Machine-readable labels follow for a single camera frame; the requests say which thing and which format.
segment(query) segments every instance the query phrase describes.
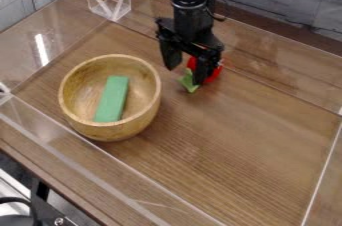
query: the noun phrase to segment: screw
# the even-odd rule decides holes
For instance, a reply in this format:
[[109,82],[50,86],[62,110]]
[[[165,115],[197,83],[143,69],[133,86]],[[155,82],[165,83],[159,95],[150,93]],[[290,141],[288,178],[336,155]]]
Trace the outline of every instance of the screw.
[[58,218],[57,220],[55,220],[55,225],[57,226],[62,226],[65,224],[65,219],[63,218]]

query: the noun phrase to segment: wood grain surface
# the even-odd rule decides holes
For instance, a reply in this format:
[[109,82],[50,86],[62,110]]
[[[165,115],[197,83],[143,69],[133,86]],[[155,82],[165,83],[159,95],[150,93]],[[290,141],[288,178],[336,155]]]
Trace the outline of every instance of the wood grain surface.
[[[159,1],[158,6],[167,14],[170,5]],[[341,118],[294,97],[301,88],[292,96],[236,72],[237,63],[236,71],[228,68],[217,82],[194,95],[187,94],[177,82],[183,74],[182,67],[174,72],[163,67],[159,45],[151,38],[151,16],[145,9],[134,11],[134,19],[146,35],[114,23],[105,23],[15,94],[67,126],[58,105],[58,89],[67,72],[81,62],[103,54],[125,53],[147,60],[155,66],[163,83],[157,119],[149,129],[130,140],[95,144],[225,224],[301,225]],[[218,25],[217,32],[237,58],[261,58],[273,65],[273,74],[264,67],[260,72],[264,76],[270,74],[270,81],[281,81],[277,88],[293,82],[284,77],[285,73],[294,77],[294,72],[300,72],[297,83],[308,73],[306,77],[320,79],[320,83],[332,85],[336,81],[340,68],[322,51],[234,21]],[[288,65],[289,71],[284,72],[281,63]],[[90,206],[85,206],[90,214],[102,221],[99,212],[105,213],[122,225],[150,225],[139,215],[129,220],[130,207],[109,198],[109,192],[95,181],[63,165],[10,126],[2,123],[0,127],[4,148],[15,149],[54,179],[59,179],[75,195],[87,200],[97,208],[93,212]],[[110,186],[150,201],[151,197],[139,189],[139,184],[118,182],[118,175],[125,172],[118,171],[111,159],[85,147],[82,141],[69,136],[53,139],[50,145]]]

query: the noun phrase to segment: green block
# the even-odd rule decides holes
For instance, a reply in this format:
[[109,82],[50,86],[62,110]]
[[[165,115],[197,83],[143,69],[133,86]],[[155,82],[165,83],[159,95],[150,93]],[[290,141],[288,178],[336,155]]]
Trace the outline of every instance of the green block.
[[178,81],[190,93],[194,93],[198,90],[199,85],[193,84],[193,71],[190,68],[186,69],[186,75],[179,78]]
[[122,119],[129,91],[129,78],[110,76],[95,113],[95,122],[115,122]]

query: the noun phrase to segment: red object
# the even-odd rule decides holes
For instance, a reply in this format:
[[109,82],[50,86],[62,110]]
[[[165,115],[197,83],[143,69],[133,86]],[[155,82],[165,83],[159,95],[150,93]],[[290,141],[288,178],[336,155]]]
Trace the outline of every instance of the red object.
[[[189,59],[189,62],[187,62],[187,67],[189,67],[193,71],[195,71],[195,69],[197,69],[197,63],[198,63],[197,57],[191,56],[190,59]],[[220,66],[220,67],[214,70],[212,76],[206,78],[205,84],[213,82],[213,81],[218,78],[218,76],[220,76],[220,74],[221,74],[221,72],[222,72],[222,69],[224,69],[224,67]]]

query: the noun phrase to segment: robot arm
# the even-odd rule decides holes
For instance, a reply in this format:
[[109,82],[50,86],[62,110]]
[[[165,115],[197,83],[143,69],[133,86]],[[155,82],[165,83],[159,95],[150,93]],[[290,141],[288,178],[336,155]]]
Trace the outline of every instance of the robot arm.
[[166,67],[173,70],[182,62],[182,52],[197,58],[193,72],[195,85],[203,84],[220,67],[225,49],[213,34],[216,0],[171,0],[174,20],[159,18],[157,36]]

